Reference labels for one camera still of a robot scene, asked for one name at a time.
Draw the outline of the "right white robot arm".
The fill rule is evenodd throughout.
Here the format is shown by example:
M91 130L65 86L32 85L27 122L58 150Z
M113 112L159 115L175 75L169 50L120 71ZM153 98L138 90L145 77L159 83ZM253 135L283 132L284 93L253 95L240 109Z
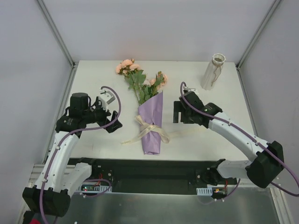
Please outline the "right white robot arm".
M173 103L173 122L198 124L224 137L245 156L245 161L220 159L200 177L216 186L228 178L249 179L260 188L266 188L284 169L283 147L277 141L268 143L252 134L239 131L232 120L214 103L204 105L193 91L185 91Z

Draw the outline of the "cream printed ribbon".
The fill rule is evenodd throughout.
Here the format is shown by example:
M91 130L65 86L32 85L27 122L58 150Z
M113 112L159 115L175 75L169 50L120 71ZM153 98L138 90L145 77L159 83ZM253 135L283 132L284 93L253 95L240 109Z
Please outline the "cream printed ribbon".
M195 133L199 130L198 128L189 128L189 129L186 129L183 131L174 131L174 132L167 133L164 129L162 129L159 126L146 123L145 121L143 121L143 119L141 118L140 115L136 115L135 120L141 125L140 133L136 137L134 137L130 140L121 142L122 145L133 144L137 141L140 141L143 137L145 137L149 133L159 134L162 142L168 144L170 142L170 140L173 138L178 138L178 137L182 137L185 135L189 135L189 134Z

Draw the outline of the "pink flower stem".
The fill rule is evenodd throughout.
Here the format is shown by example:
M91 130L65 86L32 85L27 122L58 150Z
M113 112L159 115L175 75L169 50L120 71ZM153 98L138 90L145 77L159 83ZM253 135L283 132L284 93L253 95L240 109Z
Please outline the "pink flower stem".
M135 63L133 58L126 59L116 66L115 72L124 76L125 81L129 85L128 89L134 91L138 104L143 104L145 102L144 81L146 80L146 75L139 64Z
M162 71L159 71L151 80L147 79L145 74L140 74L137 89L139 94L139 105L142 105L150 98L156 96L159 93L159 90L167 84L167 81L168 78Z

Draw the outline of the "purple pink wrapping paper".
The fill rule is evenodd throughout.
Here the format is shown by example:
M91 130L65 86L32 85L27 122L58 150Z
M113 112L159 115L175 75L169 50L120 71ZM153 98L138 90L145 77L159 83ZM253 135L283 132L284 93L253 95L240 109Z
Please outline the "purple pink wrapping paper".
M138 115L149 125L162 127L163 92L151 97L138 107ZM150 131L141 138L144 154L160 154L161 137L159 133Z

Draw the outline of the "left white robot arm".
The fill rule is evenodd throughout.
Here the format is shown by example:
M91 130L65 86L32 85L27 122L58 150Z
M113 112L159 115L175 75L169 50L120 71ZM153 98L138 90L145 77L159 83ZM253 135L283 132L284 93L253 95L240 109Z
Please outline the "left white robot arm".
M85 181L95 181L99 176L97 168L89 163L79 162L65 175L71 153L82 132L88 131L88 124L97 124L97 130L108 133L122 127L118 121L119 111L110 112L108 106L120 98L113 90L104 87L93 102L86 93L73 93L70 105L56 122L54 142L42 172L33 187L26 187L22 197L29 209L43 217L63 217L70 206L71 197Z

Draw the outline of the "white ribbed ceramic vase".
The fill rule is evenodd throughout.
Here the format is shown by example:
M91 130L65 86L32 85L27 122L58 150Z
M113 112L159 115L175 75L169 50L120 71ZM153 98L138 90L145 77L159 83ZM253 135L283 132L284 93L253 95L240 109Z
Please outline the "white ribbed ceramic vase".
M222 73L223 65L226 61L226 57L223 54L217 53L212 56L209 62L205 74L201 79L201 87L209 91L213 89L217 79Z

